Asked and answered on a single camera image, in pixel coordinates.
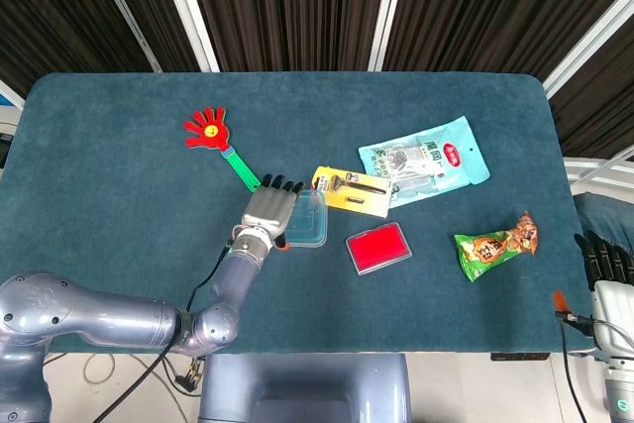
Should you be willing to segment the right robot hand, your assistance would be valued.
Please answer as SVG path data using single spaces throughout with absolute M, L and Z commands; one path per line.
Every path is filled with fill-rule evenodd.
M 576 234 L 590 292 L 591 314 L 582 316 L 568 306 L 564 294 L 552 295 L 555 315 L 612 359 L 633 359 L 633 254 L 595 232 Z

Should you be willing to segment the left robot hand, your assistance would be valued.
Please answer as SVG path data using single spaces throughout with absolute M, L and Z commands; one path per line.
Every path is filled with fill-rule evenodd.
M 303 185 L 302 181 L 286 180 L 281 174 L 266 174 L 243 212 L 242 224 L 265 230 L 278 249 L 286 249 L 285 230 Z

